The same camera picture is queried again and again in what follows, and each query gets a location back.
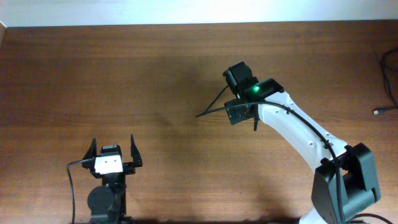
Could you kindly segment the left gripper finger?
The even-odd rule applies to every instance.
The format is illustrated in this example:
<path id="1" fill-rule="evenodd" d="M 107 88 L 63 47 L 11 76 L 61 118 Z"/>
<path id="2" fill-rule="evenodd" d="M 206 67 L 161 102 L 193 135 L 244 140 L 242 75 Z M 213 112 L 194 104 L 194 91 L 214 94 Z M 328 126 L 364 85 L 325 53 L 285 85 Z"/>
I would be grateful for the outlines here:
<path id="1" fill-rule="evenodd" d="M 130 135 L 130 138 L 131 138 L 131 157 L 134 163 L 134 167 L 142 167 L 141 154 L 134 142 L 134 137 L 132 134 Z"/>
<path id="2" fill-rule="evenodd" d="M 95 158 L 97 156 L 97 146 L 96 146 L 96 139 L 93 138 L 89 149 L 87 150 L 87 152 L 85 153 L 85 155 L 83 156 L 82 160 L 88 160 L 88 159 L 92 159 Z"/>

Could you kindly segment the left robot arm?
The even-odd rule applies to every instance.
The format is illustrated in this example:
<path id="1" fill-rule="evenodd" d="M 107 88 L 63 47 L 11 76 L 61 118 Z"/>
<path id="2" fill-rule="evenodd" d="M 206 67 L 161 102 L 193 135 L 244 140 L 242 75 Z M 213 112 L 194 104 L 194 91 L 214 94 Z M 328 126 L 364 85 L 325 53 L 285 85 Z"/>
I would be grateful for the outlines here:
<path id="1" fill-rule="evenodd" d="M 136 168 L 142 167 L 142 158 L 133 136 L 130 136 L 130 142 L 131 162 L 123 162 L 121 147 L 117 144 L 103 146 L 97 153 L 95 139 L 83 156 L 82 167 L 101 180 L 101 185 L 87 198 L 90 223 L 134 223 L 132 217 L 126 215 L 126 176 L 134 175 Z"/>

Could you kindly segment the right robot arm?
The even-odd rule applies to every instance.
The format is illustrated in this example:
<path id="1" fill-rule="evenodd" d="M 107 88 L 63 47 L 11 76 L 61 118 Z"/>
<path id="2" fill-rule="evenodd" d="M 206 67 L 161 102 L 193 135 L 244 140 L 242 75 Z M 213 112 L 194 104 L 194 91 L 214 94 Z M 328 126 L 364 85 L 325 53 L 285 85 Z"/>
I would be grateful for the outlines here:
<path id="1" fill-rule="evenodd" d="M 313 208 L 296 223 L 349 223 L 381 199 L 374 156 L 363 143 L 350 146 L 301 110 L 274 79 L 260 82 L 239 62 L 223 72 L 235 99 L 226 102 L 231 124 L 247 119 L 276 130 L 314 173 Z"/>

